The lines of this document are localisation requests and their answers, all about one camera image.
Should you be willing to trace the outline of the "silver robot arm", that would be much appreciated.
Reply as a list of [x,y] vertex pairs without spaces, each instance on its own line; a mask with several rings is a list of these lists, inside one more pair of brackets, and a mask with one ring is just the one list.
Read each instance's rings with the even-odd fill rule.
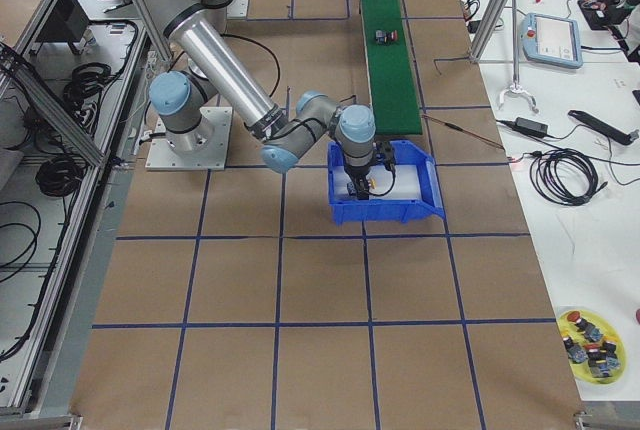
[[368,175],[375,162],[375,119],[364,105],[344,106],[314,91],[304,93],[289,119],[248,73],[211,21],[233,0],[144,0],[164,37],[178,44],[263,143],[264,163],[280,174],[293,168],[323,135],[343,152],[357,198],[371,197]]

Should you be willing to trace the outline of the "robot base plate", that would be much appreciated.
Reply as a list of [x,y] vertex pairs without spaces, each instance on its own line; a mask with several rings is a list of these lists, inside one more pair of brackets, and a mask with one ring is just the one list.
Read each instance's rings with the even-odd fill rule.
[[226,7],[226,15],[231,20],[244,20],[248,17],[250,0],[232,0]]
[[233,109],[200,108],[201,125],[190,134],[154,138],[146,160],[150,171],[223,171],[227,159]]

